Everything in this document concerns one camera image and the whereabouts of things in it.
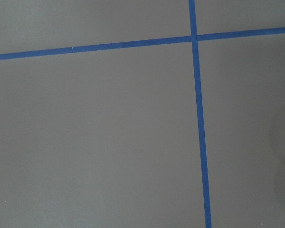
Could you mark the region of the blue tape strip lengthwise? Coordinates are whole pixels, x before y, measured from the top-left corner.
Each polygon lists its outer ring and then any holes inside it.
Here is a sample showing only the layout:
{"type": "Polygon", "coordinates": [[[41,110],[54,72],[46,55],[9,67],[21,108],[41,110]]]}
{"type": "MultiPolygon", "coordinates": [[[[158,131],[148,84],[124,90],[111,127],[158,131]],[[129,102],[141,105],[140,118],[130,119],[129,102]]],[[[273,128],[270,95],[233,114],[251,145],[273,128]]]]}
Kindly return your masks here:
{"type": "Polygon", "coordinates": [[[190,32],[191,32],[194,84],[195,84],[195,96],[196,96],[196,107],[197,107],[198,132],[199,132],[199,151],[200,151],[200,163],[201,163],[205,227],[211,228],[212,220],[211,220],[209,174],[208,174],[208,163],[207,163],[207,150],[206,150],[200,61],[199,61],[200,56],[199,56],[199,45],[198,45],[196,8],[195,8],[195,1],[193,0],[189,1],[189,13],[190,13],[190,32]]]}

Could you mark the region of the blue tape strip crosswise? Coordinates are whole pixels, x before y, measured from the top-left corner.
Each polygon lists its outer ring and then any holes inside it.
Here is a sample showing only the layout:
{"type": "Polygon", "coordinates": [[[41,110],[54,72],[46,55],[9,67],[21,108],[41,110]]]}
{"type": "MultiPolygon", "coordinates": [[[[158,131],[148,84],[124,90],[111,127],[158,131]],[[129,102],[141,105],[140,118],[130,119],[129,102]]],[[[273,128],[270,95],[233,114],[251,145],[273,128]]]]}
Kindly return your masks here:
{"type": "MultiPolygon", "coordinates": [[[[196,40],[207,41],[207,40],[227,39],[227,38],[265,36],[265,35],[274,35],[274,34],[285,34],[285,27],[202,34],[202,35],[197,35],[196,40]]],[[[62,55],[70,53],[72,54],[72,53],[91,52],[91,51],[100,51],[100,50],[189,43],[191,41],[193,41],[193,38],[191,36],[180,36],[180,37],[171,37],[171,38],[157,38],[157,39],[126,41],[126,42],[117,42],[117,43],[95,44],[95,45],[78,46],[78,47],[63,47],[63,48],[53,48],[53,49],[44,49],[44,50],[32,50],[32,51],[0,54],[0,61],[8,59],[16,59],[16,58],[41,57],[41,56],[62,55]]]]}

